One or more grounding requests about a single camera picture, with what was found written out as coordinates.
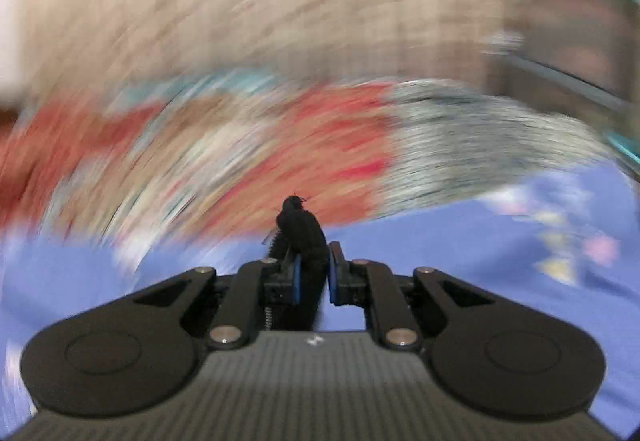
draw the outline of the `white wall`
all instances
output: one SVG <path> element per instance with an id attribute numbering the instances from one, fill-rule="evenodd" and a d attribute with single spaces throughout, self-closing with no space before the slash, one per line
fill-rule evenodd
<path id="1" fill-rule="evenodd" d="M 23 83 L 17 30 L 17 0 L 0 0 L 0 97 Z"/>

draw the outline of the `white logo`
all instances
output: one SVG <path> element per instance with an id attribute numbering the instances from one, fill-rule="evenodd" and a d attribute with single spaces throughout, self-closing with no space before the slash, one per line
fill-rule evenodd
<path id="1" fill-rule="evenodd" d="M 318 335 L 314 336 L 313 338 L 306 339 L 306 343 L 311 345 L 312 347 L 318 347 L 318 345 L 322 344 L 323 342 L 324 338 Z"/>

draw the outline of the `zipper teeth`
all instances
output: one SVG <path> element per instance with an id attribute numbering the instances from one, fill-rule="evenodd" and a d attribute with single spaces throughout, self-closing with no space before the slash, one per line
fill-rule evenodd
<path id="1" fill-rule="evenodd" d="M 264 330 L 271 331 L 273 325 L 273 312 L 270 307 L 264 308 Z"/>

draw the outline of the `plastic bin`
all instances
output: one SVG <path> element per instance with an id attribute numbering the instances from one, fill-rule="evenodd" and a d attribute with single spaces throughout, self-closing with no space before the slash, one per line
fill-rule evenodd
<path id="1" fill-rule="evenodd" d="M 631 104 L 546 66 L 517 57 L 507 62 L 507 94 L 543 113 L 578 118 L 600 131 L 624 129 Z"/>
<path id="2" fill-rule="evenodd" d="M 628 99 L 638 0 L 530 0 L 522 57 Z"/>

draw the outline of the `transparent plastic container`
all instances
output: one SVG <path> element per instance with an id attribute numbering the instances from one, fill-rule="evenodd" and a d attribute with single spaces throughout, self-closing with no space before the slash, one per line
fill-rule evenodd
<path id="1" fill-rule="evenodd" d="M 628 99 L 636 0 L 530 0 L 520 55 Z"/>
<path id="2" fill-rule="evenodd" d="M 578 118 L 600 132 L 624 128 L 632 105 L 572 76 L 517 57 L 505 58 L 507 94 L 543 113 Z"/>

